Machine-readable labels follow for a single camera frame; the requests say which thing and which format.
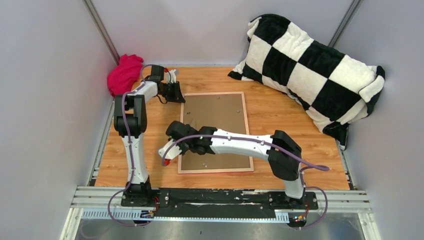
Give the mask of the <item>pink picture frame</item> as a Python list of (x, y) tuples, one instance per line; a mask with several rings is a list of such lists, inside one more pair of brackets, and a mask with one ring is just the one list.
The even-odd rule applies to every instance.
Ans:
[[(248, 135), (249, 123), (245, 94), (238, 92), (186, 93), (180, 121), (199, 130), (215, 127), (227, 132)], [(191, 151), (178, 157), (179, 174), (253, 172), (253, 158), (237, 154), (199, 155)]]

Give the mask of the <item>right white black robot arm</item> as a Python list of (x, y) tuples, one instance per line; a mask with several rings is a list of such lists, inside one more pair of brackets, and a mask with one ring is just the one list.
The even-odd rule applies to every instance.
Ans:
[(275, 177), (283, 181), (284, 195), (281, 200), (271, 198), (271, 203), (287, 205), (291, 209), (312, 209), (313, 201), (306, 198), (301, 164), (322, 170), (302, 159), (301, 147), (287, 133), (276, 130), (273, 134), (248, 135), (233, 133), (213, 126), (195, 129), (189, 124), (173, 121), (166, 130), (167, 144), (158, 150), (162, 164), (187, 151), (198, 155), (235, 154), (267, 161)]

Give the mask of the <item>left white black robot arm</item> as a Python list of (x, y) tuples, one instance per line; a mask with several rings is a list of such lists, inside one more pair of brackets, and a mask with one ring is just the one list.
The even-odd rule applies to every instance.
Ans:
[(118, 94), (114, 101), (113, 126), (124, 144), (128, 166), (121, 199), (124, 207), (146, 207), (157, 201), (145, 163), (146, 103), (152, 98), (159, 98), (162, 104), (185, 103), (177, 81), (179, 71), (154, 64), (150, 68), (150, 75), (143, 77), (136, 88)]

